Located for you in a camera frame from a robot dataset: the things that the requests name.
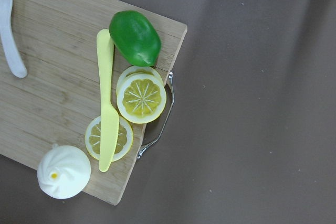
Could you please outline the white ceramic spoon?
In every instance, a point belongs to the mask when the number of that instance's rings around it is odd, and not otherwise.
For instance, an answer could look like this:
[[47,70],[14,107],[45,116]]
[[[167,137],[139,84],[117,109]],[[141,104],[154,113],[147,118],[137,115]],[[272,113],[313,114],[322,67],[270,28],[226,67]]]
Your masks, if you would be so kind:
[[1,42],[7,64],[12,74],[25,78],[28,74],[18,52],[11,26],[13,0],[1,0]]

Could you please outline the lower stacked lemon slice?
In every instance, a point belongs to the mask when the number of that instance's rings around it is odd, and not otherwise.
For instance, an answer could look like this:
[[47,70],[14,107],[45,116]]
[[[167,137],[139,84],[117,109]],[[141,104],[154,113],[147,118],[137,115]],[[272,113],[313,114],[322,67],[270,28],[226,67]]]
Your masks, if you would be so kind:
[[161,83],[163,83],[162,78],[160,74],[152,67],[140,67],[140,66],[131,66],[125,69],[123,73],[119,76],[117,86],[116,86],[116,92],[119,91],[122,83],[128,77],[129,75],[135,74],[135,73],[146,73],[146,74],[151,74],[155,76]]

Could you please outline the lemon slice under knife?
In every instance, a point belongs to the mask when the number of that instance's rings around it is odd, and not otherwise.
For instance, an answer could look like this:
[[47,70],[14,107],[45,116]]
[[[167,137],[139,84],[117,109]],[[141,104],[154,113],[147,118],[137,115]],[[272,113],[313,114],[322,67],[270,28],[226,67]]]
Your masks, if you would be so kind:
[[[101,116],[94,118],[88,125],[85,133],[85,146],[88,153],[95,159],[100,158]],[[133,130],[129,122],[119,117],[119,133],[115,153],[112,161],[123,158],[133,144]]]

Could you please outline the green lime toy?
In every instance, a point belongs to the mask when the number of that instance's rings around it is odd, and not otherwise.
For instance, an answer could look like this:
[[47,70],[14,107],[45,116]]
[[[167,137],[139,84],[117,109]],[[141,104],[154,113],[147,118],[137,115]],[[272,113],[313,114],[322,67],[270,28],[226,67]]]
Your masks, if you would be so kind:
[[150,21],[135,10],[117,12],[109,33],[121,55],[134,66],[153,66],[161,50],[161,40]]

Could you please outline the yellow plastic knife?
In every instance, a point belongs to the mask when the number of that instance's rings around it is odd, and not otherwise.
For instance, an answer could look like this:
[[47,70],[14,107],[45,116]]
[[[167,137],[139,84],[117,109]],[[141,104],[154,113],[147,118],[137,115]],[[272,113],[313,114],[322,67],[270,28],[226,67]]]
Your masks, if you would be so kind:
[[101,140],[99,170],[107,172],[117,144],[119,115],[111,103],[111,80],[114,44],[108,29],[97,34],[97,57],[100,80]]

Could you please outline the bamboo cutting board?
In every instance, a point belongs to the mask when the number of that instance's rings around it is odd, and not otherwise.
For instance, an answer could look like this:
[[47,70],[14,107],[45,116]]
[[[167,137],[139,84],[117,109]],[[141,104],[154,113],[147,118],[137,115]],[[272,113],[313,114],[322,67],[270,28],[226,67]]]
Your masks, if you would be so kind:
[[1,56],[1,154],[37,168],[53,144],[85,148],[100,114],[96,35],[133,5],[119,0],[13,0],[12,29],[28,75]]

